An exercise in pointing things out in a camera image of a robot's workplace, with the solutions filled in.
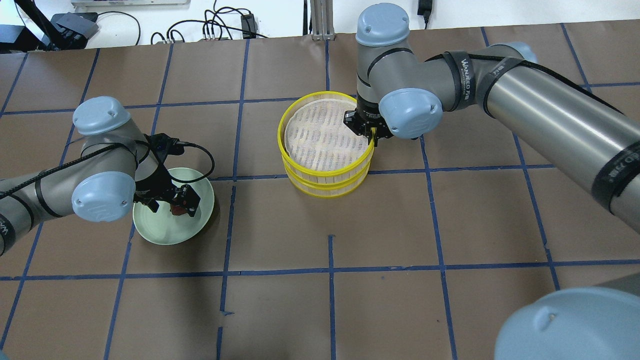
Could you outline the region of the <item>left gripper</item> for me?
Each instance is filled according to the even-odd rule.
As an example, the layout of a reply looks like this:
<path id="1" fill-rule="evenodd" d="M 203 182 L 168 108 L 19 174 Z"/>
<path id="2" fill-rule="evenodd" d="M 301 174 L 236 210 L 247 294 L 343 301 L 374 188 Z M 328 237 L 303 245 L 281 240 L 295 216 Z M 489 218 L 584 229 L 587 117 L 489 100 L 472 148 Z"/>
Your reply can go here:
<path id="1" fill-rule="evenodd" d="M 201 197 L 194 191 L 191 184 L 201 179 L 201 177 L 192 180 L 173 178 L 164 165 L 158 165 L 148 177 L 135 182 L 133 201 L 146 206 L 154 214 L 158 212 L 159 202 L 168 203 L 169 207 L 171 204 L 179 204 L 188 209 L 187 215 L 194 217 Z"/>

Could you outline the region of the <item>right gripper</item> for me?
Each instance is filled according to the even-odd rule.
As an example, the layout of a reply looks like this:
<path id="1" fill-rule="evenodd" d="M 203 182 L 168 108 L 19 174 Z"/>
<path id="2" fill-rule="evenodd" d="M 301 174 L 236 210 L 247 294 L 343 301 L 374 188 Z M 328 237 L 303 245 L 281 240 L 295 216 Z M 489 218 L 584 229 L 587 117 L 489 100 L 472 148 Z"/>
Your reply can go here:
<path id="1" fill-rule="evenodd" d="M 379 104 L 366 100 L 363 97 L 356 98 L 356 107 L 343 114 L 343 124 L 355 135 L 364 136 L 368 145 L 378 146 L 378 139 L 390 139 L 393 137 L 386 119 L 382 116 Z"/>

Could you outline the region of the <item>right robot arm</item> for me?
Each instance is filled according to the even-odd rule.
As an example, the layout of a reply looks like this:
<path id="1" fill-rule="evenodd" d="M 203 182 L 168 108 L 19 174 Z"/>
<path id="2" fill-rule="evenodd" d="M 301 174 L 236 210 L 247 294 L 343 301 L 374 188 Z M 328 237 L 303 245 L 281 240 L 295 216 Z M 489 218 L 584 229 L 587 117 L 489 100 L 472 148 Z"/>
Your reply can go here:
<path id="1" fill-rule="evenodd" d="M 537 63 L 525 43 L 498 43 L 477 52 L 445 51 L 420 62 L 409 42 L 402 7 L 378 3 L 358 18 L 358 100 L 345 125 L 368 137 L 417 139 L 445 112 L 477 107 L 550 162 L 521 169 L 542 241 L 550 239 L 531 176 L 562 173 L 623 227 L 639 230 L 639 124 L 598 96 Z M 502 272 L 460 264 L 440 269 L 455 351 L 464 359 L 471 337 L 496 335 L 496 360 L 637 360 L 639 274 L 598 285 L 556 289 L 521 309 L 507 294 L 490 295 Z"/>

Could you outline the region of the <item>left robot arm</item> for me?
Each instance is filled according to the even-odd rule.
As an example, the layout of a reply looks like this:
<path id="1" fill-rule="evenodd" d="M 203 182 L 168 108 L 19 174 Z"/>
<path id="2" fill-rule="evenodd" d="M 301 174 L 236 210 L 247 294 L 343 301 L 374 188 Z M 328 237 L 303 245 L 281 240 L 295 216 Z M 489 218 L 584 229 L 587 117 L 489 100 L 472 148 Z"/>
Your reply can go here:
<path id="1" fill-rule="evenodd" d="M 188 142 L 165 133 L 141 132 L 130 112 L 112 96 L 96 96 L 73 112 L 83 136 L 80 158 L 49 170 L 1 181 L 1 252 L 39 223 L 69 215 L 92 223 L 124 218 L 135 204 L 159 214 L 190 239 L 208 223 L 215 202 L 208 174 L 172 175 L 169 155 Z"/>

